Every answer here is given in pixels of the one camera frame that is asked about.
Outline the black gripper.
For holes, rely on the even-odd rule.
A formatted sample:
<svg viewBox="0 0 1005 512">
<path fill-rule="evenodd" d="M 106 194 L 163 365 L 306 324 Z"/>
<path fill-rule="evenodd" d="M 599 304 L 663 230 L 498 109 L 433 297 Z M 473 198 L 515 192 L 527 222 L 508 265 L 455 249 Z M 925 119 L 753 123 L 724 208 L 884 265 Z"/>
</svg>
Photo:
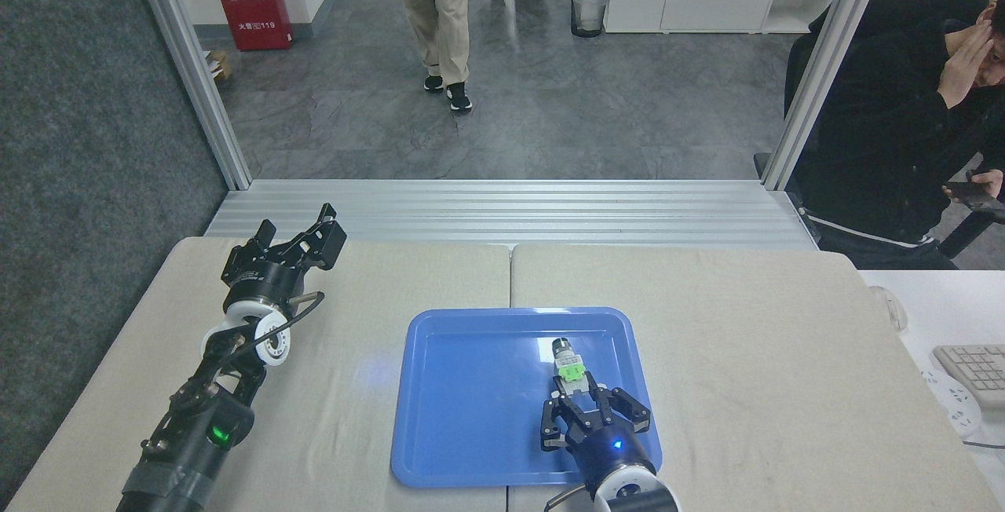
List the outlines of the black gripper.
<svg viewBox="0 0 1005 512">
<path fill-rule="evenodd" d="M 262 220 L 254 236 L 244 246 L 233 247 L 227 258 L 221 279 L 229 293 L 222 308 L 251 301 L 291 309 L 291 298 L 304 291 L 306 269 L 330 271 L 345 246 L 347 233 L 336 216 L 331 204 L 325 203 L 312 227 L 276 246 L 272 246 L 276 227 L 269 219 Z"/>
<path fill-rule="evenodd" d="M 589 394 L 597 405 L 592 418 L 571 395 L 543 402 L 539 448 L 571 452 L 589 492 L 621 466 L 643 466 L 654 474 L 656 467 L 636 437 L 651 426 L 651 411 L 620 387 L 592 386 Z"/>
</svg>

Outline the person's left hand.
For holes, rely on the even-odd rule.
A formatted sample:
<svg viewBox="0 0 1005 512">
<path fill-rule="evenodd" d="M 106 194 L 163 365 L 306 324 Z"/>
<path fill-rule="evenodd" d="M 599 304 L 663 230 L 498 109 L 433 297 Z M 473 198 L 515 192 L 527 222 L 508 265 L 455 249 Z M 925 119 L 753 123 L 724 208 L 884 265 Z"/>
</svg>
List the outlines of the person's left hand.
<svg viewBox="0 0 1005 512">
<path fill-rule="evenodd" d="M 990 207 L 998 203 L 997 194 L 993 192 L 993 184 L 990 180 L 979 180 L 985 173 L 976 174 L 973 171 L 967 172 L 965 181 L 950 181 L 945 183 L 945 190 L 950 193 L 952 199 L 962 202 L 969 207 Z"/>
</svg>

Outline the person's right hand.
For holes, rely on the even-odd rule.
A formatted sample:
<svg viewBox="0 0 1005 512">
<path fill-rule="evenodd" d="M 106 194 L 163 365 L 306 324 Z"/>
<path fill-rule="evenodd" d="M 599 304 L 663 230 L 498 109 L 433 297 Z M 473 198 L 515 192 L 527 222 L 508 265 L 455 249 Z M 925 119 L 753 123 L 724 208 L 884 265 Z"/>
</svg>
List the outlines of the person's right hand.
<svg viewBox="0 0 1005 512">
<path fill-rule="evenodd" d="M 941 69 L 937 93 L 948 110 L 961 104 L 974 86 L 980 86 L 982 66 L 994 46 L 990 18 L 980 17 L 973 26 L 945 34 L 948 60 Z"/>
</svg>

